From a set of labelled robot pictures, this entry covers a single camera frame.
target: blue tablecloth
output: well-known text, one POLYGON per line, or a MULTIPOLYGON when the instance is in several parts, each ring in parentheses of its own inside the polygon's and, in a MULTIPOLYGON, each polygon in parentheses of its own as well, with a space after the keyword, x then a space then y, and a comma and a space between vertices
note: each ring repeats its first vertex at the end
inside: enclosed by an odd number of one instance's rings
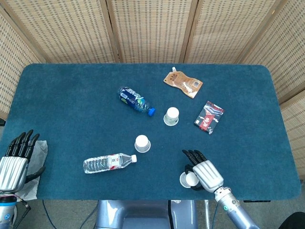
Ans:
POLYGON ((285 199, 300 193, 295 163, 269 71, 260 65, 228 64, 32 64, 20 78, 0 147, 34 129, 49 154, 38 198, 210 199, 183 188, 189 163, 182 149, 198 149, 214 163, 239 199, 285 199), (163 82, 172 67, 203 81, 194 99, 163 82), (149 117, 121 102, 128 86, 156 108, 149 117), (208 135, 193 122, 206 101, 225 109, 208 135), (167 108, 179 123, 163 122, 167 108), (147 135, 152 147, 137 153, 147 135), (136 154, 125 169, 85 174, 83 161, 115 153, 136 154))

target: floor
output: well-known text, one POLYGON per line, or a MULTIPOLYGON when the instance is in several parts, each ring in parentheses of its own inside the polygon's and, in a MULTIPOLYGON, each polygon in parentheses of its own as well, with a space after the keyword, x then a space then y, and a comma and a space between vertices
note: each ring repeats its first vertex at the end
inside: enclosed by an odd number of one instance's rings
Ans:
MULTIPOLYGON (((0 127, 0 138, 3 128, 0 127)), ((42 200, 28 201, 32 210, 23 219, 20 229, 53 229, 43 208, 42 200)), ((46 200, 45 207, 49 217, 57 229, 78 229, 97 205, 96 200, 46 200)), ((205 229, 205 216, 203 201, 197 201, 197 214, 199 229, 205 229)), ((302 193, 296 199, 272 201, 270 203, 242 203, 245 210, 262 228, 277 229, 281 223, 292 213, 305 212, 305 184, 302 184, 302 193)), ((215 201, 210 201, 210 221, 216 207, 215 201)), ((17 204, 17 221, 21 218, 25 208, 17 204)), ((89 217, 82 229, 93 229, 96 211, 89 217)), ((218 209, 215 217, 214 229, 235 229, 236 227, 226 216, 222 209, 218 209)))

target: bottle label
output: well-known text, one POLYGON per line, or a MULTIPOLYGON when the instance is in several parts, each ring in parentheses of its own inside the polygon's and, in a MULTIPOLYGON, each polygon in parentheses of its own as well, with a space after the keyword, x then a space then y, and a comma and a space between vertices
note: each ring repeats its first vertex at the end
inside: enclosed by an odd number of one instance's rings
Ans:
POLYGON ((129 106, 133 107, 137 111, 142 111, 142 104, 145 103, 144 97, 136 93, 133 89, 129 87, 124 87, 121 94, 120 99, 128 104, 129 106))
POLYGON ((120 165, 120 160, 117 155, 108 157, 108 167, 109 169, 116 169, 120 165))

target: robotic hand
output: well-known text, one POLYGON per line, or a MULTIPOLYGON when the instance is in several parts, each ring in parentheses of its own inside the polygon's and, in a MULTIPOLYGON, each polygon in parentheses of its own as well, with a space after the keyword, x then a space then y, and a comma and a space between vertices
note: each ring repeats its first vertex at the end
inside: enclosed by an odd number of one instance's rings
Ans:
POLYGON ((231 189, 223 187, 224 179, 215 166, 205 158, 198 150, 183 150, 183 153, 190 159, 191 165, 185 166, 185 173, 194 172, 201 186, 208 192, 215 194, 215 200, 226 211, 231 221, 238 229, 259 229, 248 213, 240 205, 239 201, 231 193, 231 189))
MULTIPOLYGON (((5 156, 0 161, 0 228, 10 229, 15 216, 15 205, 17 195, 24 184, 39 177, 45 170, 45 166, 40 168, 35 174, 27 176, 28 165, 34 150, 35 143, 39 138, 36 134, 31 140, 33 130, 28 133, 23 132, 10 143, 5 156)), ((20 199, 26 208, 23 216, 15 226, 20 224, 21 220, 30 211, 30 206, 26 201, 20 199)))

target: snack pouch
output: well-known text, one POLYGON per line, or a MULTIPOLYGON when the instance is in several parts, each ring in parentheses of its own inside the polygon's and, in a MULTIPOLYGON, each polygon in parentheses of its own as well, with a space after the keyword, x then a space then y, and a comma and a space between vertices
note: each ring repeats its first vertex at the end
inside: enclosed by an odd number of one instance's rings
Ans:
POLYGON ((172 87, 180 88, 184 94, 192 99, 203 85, 200 80, 187 77, 183 72, 176 71, 175 67, 173 67, 173 71, 168 73, 163 81, 172 87))

